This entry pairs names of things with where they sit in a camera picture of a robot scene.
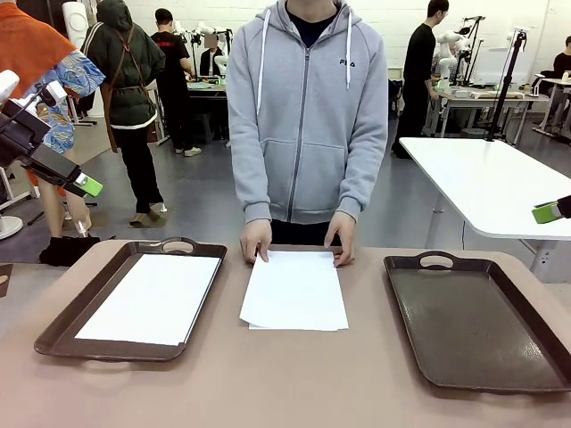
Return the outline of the person left hand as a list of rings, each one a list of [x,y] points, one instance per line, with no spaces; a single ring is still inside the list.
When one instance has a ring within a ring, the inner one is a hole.
[[[344,267],[353,261],[353,237],[356,227],[355,219],[341,211],[332,217],[325,236],[324,247],[328,249],[333,245],[336,237],[339,238],[341,252],[334,256],[334,266]]]

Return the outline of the person right hand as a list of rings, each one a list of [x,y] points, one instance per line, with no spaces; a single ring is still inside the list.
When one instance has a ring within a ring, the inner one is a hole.
[[[244,261],[253,264],[258,256],[268,262],[268,250],[272,241],[270,221],[256,219],[244,225],[240,245]]]

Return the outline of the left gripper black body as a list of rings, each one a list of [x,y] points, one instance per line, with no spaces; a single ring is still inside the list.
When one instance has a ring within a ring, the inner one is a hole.
[[[18,118],[1,115],[1,167],[7,168],[14,161],[29,157],[43,142],[50,126],[32,114]]]

